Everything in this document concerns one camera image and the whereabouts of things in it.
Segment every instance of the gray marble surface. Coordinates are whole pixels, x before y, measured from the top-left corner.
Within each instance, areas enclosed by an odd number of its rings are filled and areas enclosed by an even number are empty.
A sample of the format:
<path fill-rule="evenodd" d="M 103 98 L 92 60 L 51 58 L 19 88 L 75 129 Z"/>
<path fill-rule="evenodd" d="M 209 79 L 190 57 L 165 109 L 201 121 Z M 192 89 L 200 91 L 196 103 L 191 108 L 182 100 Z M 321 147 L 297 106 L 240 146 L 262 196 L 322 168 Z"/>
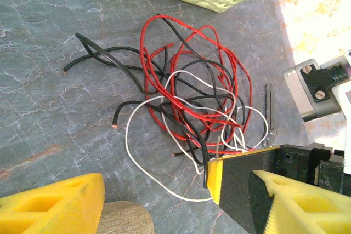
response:
<path fill-rule="evenodd" d="M 119 103 L 143 96 L 123 72 L 88 60 L 66 76 L 61 73 L 68 62 L 85 54 L 75 32 L 105 48 L 137 48 L 141 27 L 156 13 L 196 27 L 212 24 L 223 44 L 249 70 L 253 104 L 262 112 L 264 85 L 273 83 L 276 144 L 308 143 L 281 74 L 292 61 L 285 52 L 273 0 L 250 0 L 221 14 L 179 0 L 0 0 L 0 197 L 101 172 L 106 201 L 145 205 L 156 233 L 245 233 L 213 202 L 183 202 L 131 162 L 124 132 L 132 107 L 122 110 L 118 129 L 111 127 L 112 115 Z M 171 41 L 176 37 L 164 23 L 150 26 L 149 50 Z M 201 41 L 195 41 L 194 48 L 206 56 L 216 55 Z M 116 56 L 140 64 L 135 54 Z M 247 100 L 247 83 L 242 73 L 238 78 L 240 94 Z M 249 144 L 260 138 L 262 129 L 262 121 L 254 115 L 247 131 Z M 177 149 L 174 142 L 146 109 L 132 122 L 129 143 L 135 158 L 170 189 L 187 197 L 208 196 L 189 160 L 171 157 Z"/>

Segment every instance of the screw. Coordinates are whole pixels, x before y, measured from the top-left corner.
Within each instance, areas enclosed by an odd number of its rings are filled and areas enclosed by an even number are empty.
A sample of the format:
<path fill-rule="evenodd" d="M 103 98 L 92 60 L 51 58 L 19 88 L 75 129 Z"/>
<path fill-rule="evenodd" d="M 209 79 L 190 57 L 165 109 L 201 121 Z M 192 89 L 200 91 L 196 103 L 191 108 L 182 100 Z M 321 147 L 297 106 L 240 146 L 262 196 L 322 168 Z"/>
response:
<path fill-rule="evenodd" d="M 325 92 L 323 92 L 322 90 L 318 90 L 318 91 L 315 93 L 314 96 L 316 96 L 316 98 L 317 98 L 318 100 L 324 99 L 324 97 L 325 97 Z"/>
<path fill-rule="evenodd" d="M 302 71 L 303 71 L 304 73 L 310 73 L 311 70 L 312 70 L 311 65 L 306 65 L 306 66 L 303 66 L 303 67 L 302 67 Z"/>

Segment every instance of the tangled wires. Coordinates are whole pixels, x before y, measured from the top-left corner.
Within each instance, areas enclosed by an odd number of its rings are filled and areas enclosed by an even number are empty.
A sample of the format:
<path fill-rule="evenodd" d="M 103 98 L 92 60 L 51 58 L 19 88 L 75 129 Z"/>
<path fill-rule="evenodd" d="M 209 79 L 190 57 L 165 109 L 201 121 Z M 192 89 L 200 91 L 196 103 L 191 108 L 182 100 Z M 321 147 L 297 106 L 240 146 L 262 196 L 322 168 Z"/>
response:
<path fill-rule="evenodd" d="M 181 46 L 178 51 L 169 59 L 168 50 L 171 46 L 174 46 L 174 43 L 170 43 L 161 47 L 160 49 L 150 53 L 147 47 L 144 45 L 145 33 L 149 25 L 157 19 L 162 19 L 175 33 L 175 35 L 181 41 Z M 171 23 L 175 22 L 187 29 L 189 29 L 192 33 L 184 39 L 181 34 L 177 31 L 177 29 Z M 202 31 L 204 29 L 210 29 L 213 31 L 215 35 L 215 40 L 206 36 Z M 208 60 L 197 53 L 190 45 L 189 41 L 195 36 L 200 36 L 206 41 L 215 45 L 218 49 L 219 62 Z M 158 180 L 152 177 L 145 169 L 143 169 L 131 156 L 128 148 L 128 128 L 131 122 L 131 119 L 136 112 L 136 110 L 143 105 L 145 105 L 155 120 L 155 122 L 162 127 L 162 129 L 169 132 L 170 136 L 174 139 L 175 143 L 181 149 L 181 152 L 174 153 L 173 156 L 183 156 L 186 155 L 189 157 L 196 169 L 198 174 L 203 173 L 203 186 L 207 187 L 208 180 L 208 162 L 211 158 L 217 155 L 233 155 L 237 153 L 242 153 L 246 151 L 254 150 L 259 142 L 254 147 L 248 147 L 245 145 L 244 133 L 247 129 L 247 126 L 250 121 L 251 111 L 256 109 L 252 108 L 252 84 L 251 79 L 248 72 L 245 70 L 244 66 L 240 62 L 240 60 L 235 56 L 235 54 L 225 46 L 222 46 L 219 41 L 218 34 L 216 30 L 210 26 L 205 25 L 200 27 L 199 29 L 193 28 L 180 20 L 177 20 L 168 15 L 158 14 L 150 18 L 144 25 L 141 35 L 140 35 L 140 49 L 137 50 L 131 47 L 111 47 L 107 49 L 103 49 L 93 41 L 88 39 L 87 37 L 76 33 L 76 37 L 81 41 L 83 46 L 88 52 L 88 55 L 82 56 L 73 62 L 66 65 L 63 69 L 63 72 L 66 73 L 71 67 L 75 64 L 78 64 L 81 61 L 87 60 L 89 58 L 95 58 L 99 62 L 120 68 L 131 80 L 135 83 L 138 90 L 145 95 L 145 101 L 126 101 L 121 103 L 114 114 L 114 118 L 112 120 L 112 126 L 117 128 L 118 116 L 120 114 L 120 110 L 126 106 L 131 104 L 138 104 L 139 106 L 133 111 L 131 117 L 128 120 L 127 128 L 126 128 L 126 150 L 132 159 L 132 161 L 149 177 L 155 180 L 159 185 L 165 188 L 168 192 L 173 195 L 180 197 L 184 200 L 189 201 L 204 201 L 205 199 L 188 199 L 178 196 L 164 185 L 162 185 Z M 116 50 L 129 50 L 134 53 L 139 54 L 141 67 L 125 65 L 118 61 L 114 56 L 111 55 L 110 52 Z M 158 63 L 154 61 L 154 58 L 160 53 L 164 53 L 165 61 L 163 66 L 160 66 Z M 177 69 L 178 61 L 181 56 L 184 55 L 193 55 L 196 60 L 184 65 L 182 68 Z M 230 69 L 224 66 L 223 55 L 227 57 L 227 60 L 230 65 Z M 200 79 L 198 76 L 188 72 L 186 69 L 194 64 L 203 65 L 210 78 L 211 83 L 207 83 L 204 80 Z M 250 85 L 249 93 L 249 106 L 245 106 L 243 100 L 239 97 L 239 88 L 237 84 L 236 74 L 240 68 L 247 77 L 248 83 Z M 136 78 L 133 71 L 142 71 L 144 72 L 144 84 L 142 85 L 139 79 Z M 185 79 L 181 78 L 181 75 L 189 75 L 194 78 L 197 82 L 201 82 L 202 84 L 210 87 L 213 90 L 213 93 L 206 93 L 203 90 L 196 87 L 194 83 L 190 83 Z M 218 87 L 216 83 L 216 77 L 220 81 L 223 87 Z M 187 85 L 189 88 L 199 93 L 198 96 L 193 96 L 189 98 L 181 98 L 178 95 L 177 85 L 181 82 Z M 150 98 L 150 95 L 159 94 L 157 97 Z M 199 100 L 203 99 L 214 99 L 217 108 L 213 109 L 210 107 L 204 107 Z M 151 104 L 152 101 L 161 100 L 158 105 Z M 241 106 L 237 107 L 237 101 L 240 102 Z M 239 110 L 242 110 L 242 120 L 238 123 L 236 121 L 237 113 Z M 155 112 L 158 112 L 162 116 L 162 120 L 160 120 Z M 198 120 L 202 124 L 202 129 L 199 129 L 195 125 L 194 121 Z M 175 130 L 171 130 L 167 125 L 167 122 L 172 122 L 174 127 L 180 132 L 176 132 Z M 210 141 L 210 134 L 220 132 L 218 141 Z M 186 141 L 188 145 L 188 149 L 184 149 L 178 140 Z"/>

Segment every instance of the yellow foam block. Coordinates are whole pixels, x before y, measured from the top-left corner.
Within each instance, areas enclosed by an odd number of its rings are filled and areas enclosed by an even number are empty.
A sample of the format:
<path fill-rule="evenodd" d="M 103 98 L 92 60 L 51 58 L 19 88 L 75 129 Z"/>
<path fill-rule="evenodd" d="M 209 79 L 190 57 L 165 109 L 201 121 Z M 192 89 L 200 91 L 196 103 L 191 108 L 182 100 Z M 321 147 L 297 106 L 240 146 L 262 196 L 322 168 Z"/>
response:
<path fill-rule="evenodd" d="M 222 189 L 223 160 L 212 160 L 208 163 L 207 187 L 211 197 L 217 205 L 220 201 L 220 190 Z"/>
<path fill-rule="evenodd" d="M 274 197 L 265 234 L 350 234 L 351 197 L 265 171 L 254 171 Z"/>
<path fill-rule="evenodd" d="M 104 201 L 99 173 L 3 197 L 0 234 L 94 234 Z"/>

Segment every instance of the black wire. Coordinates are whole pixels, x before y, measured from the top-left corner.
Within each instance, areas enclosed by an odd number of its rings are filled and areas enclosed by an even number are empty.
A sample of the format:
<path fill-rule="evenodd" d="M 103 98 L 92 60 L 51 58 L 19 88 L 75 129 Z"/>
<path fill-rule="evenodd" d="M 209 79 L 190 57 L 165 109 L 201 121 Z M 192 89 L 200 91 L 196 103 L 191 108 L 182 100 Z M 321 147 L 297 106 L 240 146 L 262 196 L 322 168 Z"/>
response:
<path fill-rule="evenodd" d="M 212 99 L 216 99 L 217 104 L 219 105 L 219 107 L 223 110 L 222 104 L 220 103 L 219 99 L 220 98 L 227 98 L 227 99 L 232 99 L 232 97 L 228 94 L 217 94 L 217 87 L 216 87 L 216 82 L 214 79 L 214 74 L 213 71 L 210 67 L 209 64 L 213 64 L 213 65 L 217 65 L 220 68 L 222 68 L 226 74 L 228 75 L 230 81 L 231 81 L 231 85 L 233 87 L 233 89 L 235 88 L 234 86 L 234 81 L 233 78 L 231 77 L 230 72 L 220 63 L 216 62 L 216 61 L 211 61 L 211 60 L 204 60 L 200 55 L 198 55 L 198 53 L 190 46 L 187 44 L 187 42 L 185 41 L 185 39 L 180 35 L 180 33 L 176 30 L 176 28 L 167 20 L 167 19 L 163 19 L 169 26 L 170 28 L 173 30 L 173 32 L 177 35 L 177 37 L 180 39 L 181 42 L 183 42 L 183 44 L 199 59 L 198 61 L 193 61 L 190 62 L 188 64 L 186 64 L 185 66 L 182 67 L 182 70 L 195 64 L 195 63 L 203 63 L 206 68 L 208 69 L 210 75 L 211 75 L 211 79 L 212 79 L 212 84 L 213 84 L 213 95 L 211 94 L 207 94 L 206 92 L 203 92 L 202 90 L 196 88 L 195 86 L 193 86 L 192 84 L 188 83 L 187 81 L 179 78 L 180 73 L 178 73 L 175 76 L 174 79 L 174 90 L 175 90 L 175 94 L 177 95 L 177 83 L 178 81 L 184 83 L 185 85 L 187 85 L 188 87 L 190 87 L 191 89 L 195 90 L 196 92 L 199 92 L 200 94 L 202 94 L 202 96 L 196 96 L 196 97 L 192 97 L 192 98 L 188 98 L 187 101 L 192 101 L 192 103 L 194 105 L 199 105 L 200 107 L 202 107 L 201 104 L 199 104 L 198 102 L 196 102 L 195 100 L 199 100 L 199 99 L 206 99 L 206 98 L 212 98 Z M 132 65 L 125 65 L 122 64 L 121 62 L 119 62 L 114 56 L 112 56 L 109 52 L 114 51 L 114 50 L 130 50 L 132 52 L 136 52 L 138 54 L 140 54 L 140 51 L 131 47 L 125 47 L 125 46 L 119 46 L 119 47 L 111 47 L 111 48 L 107 48 L 107 49 L 103 49 L 100 46 L 98 46 L 96 43 L 94 43 L 93 41 L 91 41 L 90 39 L 86 38 L 85 36 L 76 33 L 76 37 L 81 41 L 81 43 L 83 44 L 83 46 L 85 47 L 85 49 L 87 50 L 87 52 L 89 54 L 82 56 L 74 61 L 72 61 L 71 63 L 67 64 L 63 71 L 66 72 L 68 71 L 71 67 L 73 67 L 75 64 L 84 61 L 88 58 L 95 58 L 96 60 L 98 60 L 99 62 L 108 65 L 108 66 L 115 66 L 115 67 L 119 67 L 122 71 L 124 71 L 131 79 L 132 81 L 135 83 L 135 85 L 137 86 L 137 88 L 139 89 L 140 92 L 142 92 L 143 94 L 156 94 L 158 93 L 158 91 L 154 91 L 154 92 L 150 92 L 150 91 L 145 91 L 143 89 L 143 86 L 141 85 L 141 83 L 139 82 L 139 80 L 136 78 L 136 76 L 134 74 L 131 73 L 130 70 L 137 70 L 137 71 L 144 71 L 144 69 L 142 67 L 138 67 L 138 66 L 132 66 Z M 103 55 L 105 58 L 107 58 L 110 61 L 106 61 L 102 58 L 99 57 L 99 55 Z M 158 69 L 158 71 L 155 71 L 155 73 L 157 75 L 160 75 L 160 83 L 163 82 L 164 78 L 168 78 L 171 74 L 166 72 L 167 69 L 167 65 L 168 65 L 168 50 L 167 47 L 165 47 L 165 63 L 163 64 L 163 68 L 161 68 L 156 62 L 154 62 L 153 60 L 151 61 L 152 64 Z M 243 117 L 242 117 L 242 124 L 245 124 L 245 120 L 246 120 L 246 115 L 245 115 L 245 106 L 244 106 L 244 102 L 243 100 L 238 96 L 238 99 L 240 100 L 240 103 L 242 105 L 243 108 Z M 126 101 L 121 103 L 114 114 L 114 118 L 112 120 L 112 125 L 116 125 L 117 124 L 117 120 L 118 120 L 118 116 L 119 116 L 119 112 L 121 110 L 121 108 L 123 108 L 125 105 L 129 105 L 129 104 L 141 104 L 142 101 Z M 186 138 L 186 141 L 188 143 L 189 149 L 186 150 L 186 152 L 190 152 L 191 155 L 193 156 L 195 162 L 199 165 L 204 166 L 204 178 L 203 178 L 203 186 L 204 188 L 207 188 L 207 180 L 208 180 L 208 167 L 207 167 L 207 162 L 210 160 L 209 158 L 209 153 L 207 151 L 207 146 L 206 146 L 206 141 L 208 140 L 208 138 L 210 137 L 210 130 L 206 131 L 206 135 L 205 138 L 202 137 L 201 133 L 194 127 L 194 125 L 188 120 L 188 118 L 186 117 L 184 111 L 181 111 L 182 114 L 182 118 L 180 119 L 181 122 L 183 123 L 183 125 L 181 125 L 180 123 L 177 122 L 177 120 L 175 119 L 175 117 L 172 114 L 169 114 L 165 108 L 163 107 L 164 105 L 170 104 L 170 102 L 164 102 L 161 103 L 159 106 L 155 106 L 152 104 L 145 104 L 146 107 L 149 107 L 157 112 L 162 112 L 171 122 L 173 122 L 179 129 L 181 129 L 184 133 L 184 136 Z M 236 110 L 234 111 L 234 118 L 236 120 Z M 193 134 L 192 132 L 190 132 L 185 126 L 184 124 L 187 124 L 193 131 L 195 134 Z M 227 129 L 225 130 L 225 134 L 224 134 L 225 138 L 227 138 Z M 202 150 L 202 156 L 203 156 L 203 161 L 201 162 L 195 153 L 195 150 L 199 149 L 198 147 L 193 147 L 192 146 L 192 141 L 189 139 L 189 137 L 193 138 L 194 140 L 196 140 L 200 146 L 201 146 L 201 150 Z M 173 156 L 181 156 L 184 153 L 175 153 L 173 154 Z"/>
<path fill-rule="evenodd" d="M 97 55 L 95 55 L 95 53 L 90 49 L 90 47 L 92 47 L 101 55 L 103 55 L 105 58 L 107 58 L 108 60 L 116 64 L 122 71 L 125 72 L 126 75 L 128 75 L 132 79 L 132 81 L 135 83 L 135 85 L 137 86 L 138 90 L 141 93 L 148 94 L 148 95 L 153 95 L 158 93 L 157 90 L 154 92 L 149 92 L 147 90 L 144 90 L 142 84 L 139 82 L 136 76 L 132 74 L 131 71 L 128 68 L 126 68 L 123 63 L 119 62 L 115 57 L 113 57 L 110 53 L 106 52 L 102 47 L 98 46 L 96 43 L 94 43 L 93 41 L 91 41 L 90 39 L 88 39 L 87 37 L 83 36 L 80 33 L 76 33 L 75 36 L 80 40 L 80 42 L 83 44 L 87 52 L 96 60 L 102 62 L 102 59 L 99 58 Z"/>
<path fill-rule="evenodd" d="M 132 52 L 135 52 L 135 53 L 138 53 L 140 54 L 140 51 L 135 49 L 135 48 L 131 48 L 131 47 L 125 47 L 125 46 L 118 46 L 118 47 L 111 47 L 111 48 L 107 48 L 105 49 L 106 52 L 111 52 L 111 51 L 116 51 L 116 50 L 130 50 Z M 95 56 L 99 56 L 101 55 L 100 52 L 95 52 L 94 53 Z M 74 61 L 68 63 L 64 68 L 63 68 L 63 72 L 66 73 L 70 68 L 72 68 L 73 66 L 75 66 L 76 64 L 78 64 L 79 62 L 82 62 L 82 61 L 85 61 L 89 58 L 95 58 L 94 56 L 90 55 L 90 54 L 87 54 L 87 55 L 84 55 L 84 56 L 81 56 L 77 59 L 75 59 Z M 109 61 L 106 61 L 106 60 L 103 60 L 101 58 L 99 58 L 98 60 L 99 62 L 105 64 L 105 65 L 108 65 L 108 66 L 112 66 L 112 67 L 118 67 L 116 64 L 112 63 L 112 62 L 109 62 Z M 165 77 L 169 77 L 171 74 L 170 73 L 167 73 L 166 71 L 164 71 L 156 62 L 154 61 L 151 61 L 153 65 L 155 65 L 160 71 L 155 71 L 155 73 L 157 75 L 162 75 L 162 76 L 165 76 Z M 127 64 L 123 64 L 126 68 L 130 69 L 130 70 L 136 70 L 136 71 L 142 71 L 144 72 L 144 69 L 142 67 L 138 67 L 138 66 L 132 66 L 132 65 L 127 65 Z M 190 87 L 191 89 L 195 90 L 196 92 L 198 93 L 201 93 L 203 95 L 209 95 L 208 93 L 205 93 L 203 92 L 202 90 L 196 88 L 195 86 L 193 86 L 191 83 L 181 79 L 181 78 L 178 78 L 178 80 L 182 83 L 184 83 L 185 85 L 187 85 L 188 87 Z"/>
<path fill-rule="evenodd" d="M 228 98 L 228 99 L 231 99 L 231 97 L 228 95 L 228 94 L 218 94 L 218 97 L 219 98 Z M 213 95 L 203 95 L 203 96 L 196 96 L 196 97 L 192 97 L 192 98 L 187 98 L 185 99 L 185 101 L 195 101 L 195 100 L 200 100 L 200 99 L 209 99 L 209 98 L 212 98 L 214 99 L 214 96 Z M 121 109 L 126 106 L 126 105 L 129 105 L 129 104 L 141 104 L 142 101 L 135 101 L 135 100 L 132 100 L 132 101 L 125 101 L 125 102 L 122 102 L 121 104 L 118 105 L 116 111 L 115 111 L 115 114 L 114 114 L 114 117 L 112 119 L 112 126 L 116 126 L 117 125 L 117 122 L 118 122 L 118 117 L 120 115 L 120 111 Z M 155 106 L 155 105 L 152 105 L 152 104 L 147 104 L 147 105 L 150 105 L 150 108 L 152 108 L 153 110 L 155 111 L 158 111 L 160 112 L 160 108 Z"/>
<path fill-rule="evenodd" d="M 219 98 L 217 97 L 217 85 L 216 85 L 216 80 L 214 79 L 214 74 L 209 66 L 208 62 L 204 60 L 186 41 L 185 39 L 181 36 L 181 34 L 177 31 L 177 29 L 165 18 L 162 18 L 162 20 L 173 30 L 173 32 L 177 35 L 179 40 L 183 42 L 183 44 L 187 47 L 188 50 L 190 50 L 201 62 L 204 64 L 204 66 L 208 69 L 208 72 L 210 73 L 211 80 L 212 80 L 212 86 L 213 86 L 213 94 L 214 97 L 218 103 L 218 106 L 223 110 L 222 104 L 219 101 Z"/>
<path fill-rule="evenodd" d="M 207 180 L 208 180 L 208 161 L 210 161 L 210 158 L 208 156 L 208 151 L 207 151 L 207 145 L 206 142 L 204 141 L 201 133 L 193 126 L 193 124 L 188 120 L 186 117 L 186 114 L 184 110 L 181 111 L 182 117 L 184 121 L 188 124 L 188 126 L 191 128 L 191 130 L 194 131 L 197 141 L 199 142 L 201 146 L 201 151 L 202 151 L 202 158 L 203 158 L 203 188 L 207 188 Z"/>

